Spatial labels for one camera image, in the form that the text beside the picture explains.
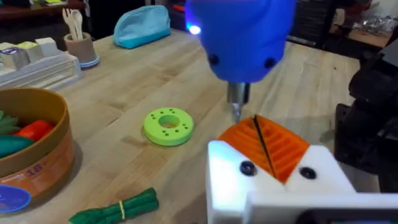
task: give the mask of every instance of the yellow band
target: yellow band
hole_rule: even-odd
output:
[[[120,212],[122,213],[122,220],[125,220],[126,217],[124,216],[124,207],[122,200],[119,201],[119,206],[120,206]]]

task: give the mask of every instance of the led light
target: led light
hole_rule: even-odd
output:
[[[189,27],[189,32],[191,32],[191,34],[193,34],[193,35],[199,34],[200,31],[201,31],[201,29],[198,26],[190,26]]]

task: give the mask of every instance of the drill bit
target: drill bit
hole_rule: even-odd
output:
[[[238,124],[241,120],[242,115],[242,105],[239,103],[232,103],[232,117],[235,124]]]
[[[232,105],[232,115],[235,123],[239,123],[242,107],[249,101],[250,84],[228,83],[227,101]]]

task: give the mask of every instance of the wooden utensil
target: wooden utensil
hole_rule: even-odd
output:
[[[76,34],[79,40],[83,40],[83,32],[81,31],[81,25],[83,23],[83,16],[79,10],[72,10],[72,18],[75,20]]]
[[[70,14],[71,14],[70,9],[65,9],[65,8],[62,9],[62,17],[63,17],[63,20],[65,21],[65,23],[69,27],[69,31],[72,36],[72,39],[77,40],[78,37],[76,34],[76,28],[75,28],[75,22],[74,22],[75,20],[73,19],[72,16],[70,16]]]

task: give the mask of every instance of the white tray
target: white tray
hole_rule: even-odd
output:
[[[0,63],[0,89],[12,87],[37,87],[58,90],[82,78],[76,57],[61,52],[45,57],[20,70],[6,68]]]

